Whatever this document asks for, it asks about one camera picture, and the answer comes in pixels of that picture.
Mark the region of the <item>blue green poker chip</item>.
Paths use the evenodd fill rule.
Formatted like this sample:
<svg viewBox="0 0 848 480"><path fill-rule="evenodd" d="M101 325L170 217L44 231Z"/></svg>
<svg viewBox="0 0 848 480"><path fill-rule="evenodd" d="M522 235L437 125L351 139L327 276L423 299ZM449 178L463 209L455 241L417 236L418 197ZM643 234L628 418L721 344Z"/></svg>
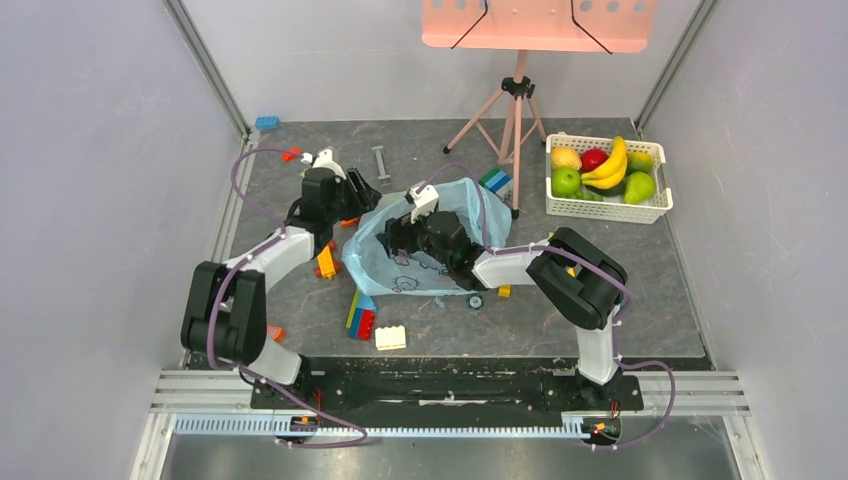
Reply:
<svg viewBox="0 0 848 480"><path fill-rule="evenodd" d="M469 295L466 299L466 303L470 309L475 311L480 310L484 305L483 298L478 294Z"/></svg>

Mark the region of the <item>cream toy brick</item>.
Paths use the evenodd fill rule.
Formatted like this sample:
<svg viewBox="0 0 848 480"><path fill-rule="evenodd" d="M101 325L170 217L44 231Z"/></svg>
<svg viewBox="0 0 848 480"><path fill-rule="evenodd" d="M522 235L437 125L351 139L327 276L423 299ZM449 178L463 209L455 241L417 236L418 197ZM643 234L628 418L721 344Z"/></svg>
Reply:
<svg viewBox="0 0 848 480"><path fill-rule="evenodd" d="M378 351L405 349L407 347L406 329L404 326L376 328L374 341Z"/></svg>

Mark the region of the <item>green fake apple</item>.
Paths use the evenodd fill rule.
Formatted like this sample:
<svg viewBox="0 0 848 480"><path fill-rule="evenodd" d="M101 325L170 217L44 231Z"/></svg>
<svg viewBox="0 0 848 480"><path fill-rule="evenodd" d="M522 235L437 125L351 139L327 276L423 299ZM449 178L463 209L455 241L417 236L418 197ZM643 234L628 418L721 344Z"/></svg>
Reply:
<svg viewBox="0 0 848 480"><path fill-rule="evenodd" d="M571 167L559 167L550 176L550 191L555 198L576 199L582 190L581 174Z"/></svg>

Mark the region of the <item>blue toy brick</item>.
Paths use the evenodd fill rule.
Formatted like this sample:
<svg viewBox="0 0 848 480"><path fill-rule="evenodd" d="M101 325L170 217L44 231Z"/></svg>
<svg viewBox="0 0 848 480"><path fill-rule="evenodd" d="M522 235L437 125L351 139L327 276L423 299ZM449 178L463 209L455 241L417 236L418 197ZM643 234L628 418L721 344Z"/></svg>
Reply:
<svg viewBox="0 0 848 480"><path fill-rule="evenodd" d="M255 119L254 126L259 131L272 131L279 128L278 116L259 116Z"/></svg>

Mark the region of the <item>yellow fake lemon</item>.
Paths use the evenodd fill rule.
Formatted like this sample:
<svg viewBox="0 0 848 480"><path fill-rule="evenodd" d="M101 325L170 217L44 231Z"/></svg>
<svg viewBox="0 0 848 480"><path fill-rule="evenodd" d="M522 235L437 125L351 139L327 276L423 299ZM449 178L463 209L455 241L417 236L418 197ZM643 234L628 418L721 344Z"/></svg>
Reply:
<svg viewBox="0 0 848 480"><path fill-rule="evenodd" d="M570 147L553 147L550 152L550 164L553 170L570 168L580 172L582 160L580 154Z"/></svg>

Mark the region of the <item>pink music stand tripod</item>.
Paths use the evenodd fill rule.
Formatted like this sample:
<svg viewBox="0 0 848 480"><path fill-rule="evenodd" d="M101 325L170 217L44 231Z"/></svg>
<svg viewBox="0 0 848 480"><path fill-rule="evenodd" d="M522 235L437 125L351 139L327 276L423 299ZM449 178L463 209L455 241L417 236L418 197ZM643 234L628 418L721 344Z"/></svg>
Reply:
<svg viewBox="0 0 848 480"><path fill-rule="evenodd" d="M422 41L443 49L504 50L516 54L512 75L444 146L449 154L470 130L490 140L480 120L503 98L511 99L502 139L491 142L502 165L512 167L520 184L521 148L529 137L522 129L524 112L533 118L531 132L545 139L535 85L527 73L533 52L631 54L647 47L653 29L655 1L425 1Z"/></svg>

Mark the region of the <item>light blue plastic bag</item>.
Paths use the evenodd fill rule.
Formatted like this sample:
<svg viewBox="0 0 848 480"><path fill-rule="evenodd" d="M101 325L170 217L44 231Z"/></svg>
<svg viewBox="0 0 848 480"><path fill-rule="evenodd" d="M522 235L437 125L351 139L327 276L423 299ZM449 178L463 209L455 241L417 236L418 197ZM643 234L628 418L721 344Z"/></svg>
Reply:
<svg viewBox="0 0 848 480"><path fill-rule="evenodd" d="M478 192L468 178L437 184L439 208L459 217L471 239L492 247L506 245L511 230L511 210L494 193ZM409 213L412 206L403 191L385 195L376 209L365 214L358 229L346 240L342 261L353 281L369 296L413 295L454 296L468 291L448 275L448 270L423 252L389 256L377 235L385 231L385 223Z"/></svg>

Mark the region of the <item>orange semicircle block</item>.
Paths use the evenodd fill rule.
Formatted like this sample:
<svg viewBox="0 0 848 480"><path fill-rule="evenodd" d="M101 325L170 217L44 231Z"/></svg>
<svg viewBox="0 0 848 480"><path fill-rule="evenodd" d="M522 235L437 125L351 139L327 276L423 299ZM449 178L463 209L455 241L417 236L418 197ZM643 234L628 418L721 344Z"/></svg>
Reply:
<svg viewBox="0 0 848 480"><path fill-rule="evenodd" d="M269 325L267 335L274 342L281 343L286 337L286 332L282 327Z"/></svg>

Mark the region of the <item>yellow fake banana bunch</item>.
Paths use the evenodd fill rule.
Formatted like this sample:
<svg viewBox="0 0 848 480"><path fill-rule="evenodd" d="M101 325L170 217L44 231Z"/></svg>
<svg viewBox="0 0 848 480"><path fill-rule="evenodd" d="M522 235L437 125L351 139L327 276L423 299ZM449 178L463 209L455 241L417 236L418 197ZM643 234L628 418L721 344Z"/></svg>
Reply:
<svg viewBox="0 0 848 480"><path fill-rule="evenodd" d="M612 150L607 161L594 171L583 173L581 182L585 186L608 189L623 180L626 169L627 145L622 137L616 136L612 141Z"/></svg>

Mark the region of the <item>multicolour brick house stack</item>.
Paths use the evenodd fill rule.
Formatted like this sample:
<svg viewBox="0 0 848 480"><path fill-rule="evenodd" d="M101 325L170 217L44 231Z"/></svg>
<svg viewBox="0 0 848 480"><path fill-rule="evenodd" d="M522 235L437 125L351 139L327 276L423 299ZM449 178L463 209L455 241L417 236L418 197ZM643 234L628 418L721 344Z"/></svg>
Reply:
<svg viewBox="0 0 848 480"><path fill-rule="evenodd" d="M357 290L348 312L345 323L347 337L360 341L370 341L376 320L376 303L374 300Z"/></svg>

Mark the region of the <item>red fake pomegranate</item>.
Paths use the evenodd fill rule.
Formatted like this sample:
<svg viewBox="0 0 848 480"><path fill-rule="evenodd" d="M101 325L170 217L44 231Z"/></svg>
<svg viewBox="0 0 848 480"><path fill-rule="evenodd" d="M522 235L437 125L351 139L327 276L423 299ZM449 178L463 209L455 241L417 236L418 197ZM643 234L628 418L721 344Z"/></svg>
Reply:
<svg viewBox="0 0 848 480"><path fill-rule="evenodd" d="M609 154L604 150L593 148L586 150L580 156L581 160L581 168L580 171L582 173L589 173L603 165L607 159L609 158Z"/></svg>

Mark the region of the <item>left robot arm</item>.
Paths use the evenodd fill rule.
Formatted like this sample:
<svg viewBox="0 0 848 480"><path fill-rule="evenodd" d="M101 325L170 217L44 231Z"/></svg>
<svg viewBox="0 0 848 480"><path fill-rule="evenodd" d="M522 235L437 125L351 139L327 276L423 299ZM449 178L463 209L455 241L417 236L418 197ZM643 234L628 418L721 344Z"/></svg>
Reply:
<svg viewBox="0 0 848 480"><path fill-rule="evenodd" d="M330 244L336 224L373 211L381 198L355 168L307 170L300 197L269 237L225 263L204 261L195 268L182 346L205 354L213 367L243 367L253 377L276 383L276 394L290 407L306 405L314 381L303 373L302 355L268 337L267 293Z"/></svg>

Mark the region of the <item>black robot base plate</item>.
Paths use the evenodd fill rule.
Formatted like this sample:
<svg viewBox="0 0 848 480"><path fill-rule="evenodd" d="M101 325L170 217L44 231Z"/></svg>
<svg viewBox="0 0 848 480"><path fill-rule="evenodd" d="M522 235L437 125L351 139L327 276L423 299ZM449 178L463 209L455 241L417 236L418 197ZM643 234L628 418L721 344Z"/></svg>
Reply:
<svg viewBox="0 0 848 480"><path fill-rule="evenodd" d="M329 414L327 426L346 420L367 429L555 427L579 412L616 418L648 413L645 381L618 373L609 387L541 367L486 371L442 365L403 371L315 361L291 385L277 389L240 375L250 385L254 409L296 408L300 403Z"/></svg>

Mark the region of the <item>orange arch block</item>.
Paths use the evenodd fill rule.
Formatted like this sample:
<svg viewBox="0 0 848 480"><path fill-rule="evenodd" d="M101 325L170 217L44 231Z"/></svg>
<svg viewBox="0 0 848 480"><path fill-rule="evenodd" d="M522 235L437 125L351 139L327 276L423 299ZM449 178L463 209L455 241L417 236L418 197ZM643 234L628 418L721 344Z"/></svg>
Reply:
<svg viewBox="0 0 848 480"><path fill-rule="evenodd" d="M361 220L360 217L357 217L357 218L354 218L354 219L349 219L349 220L342 220L340 222L340 226L342 228L352 228L352 227L357 226L359 224L360 220Z"/></svg>

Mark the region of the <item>dark green fake avocado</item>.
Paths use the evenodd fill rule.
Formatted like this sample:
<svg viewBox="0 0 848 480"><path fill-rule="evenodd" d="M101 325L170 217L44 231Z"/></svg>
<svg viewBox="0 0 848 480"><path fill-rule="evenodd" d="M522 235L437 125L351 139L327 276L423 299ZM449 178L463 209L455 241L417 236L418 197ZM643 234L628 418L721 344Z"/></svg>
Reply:
<svg viewBox="0 0 848 480"><path fill-rule="evenodd" d="M626 191L626 181L622 180L617 185L608 189L598 188L590 185L586 185L586 189L602 197L616 197L623 195Z"/></svg>

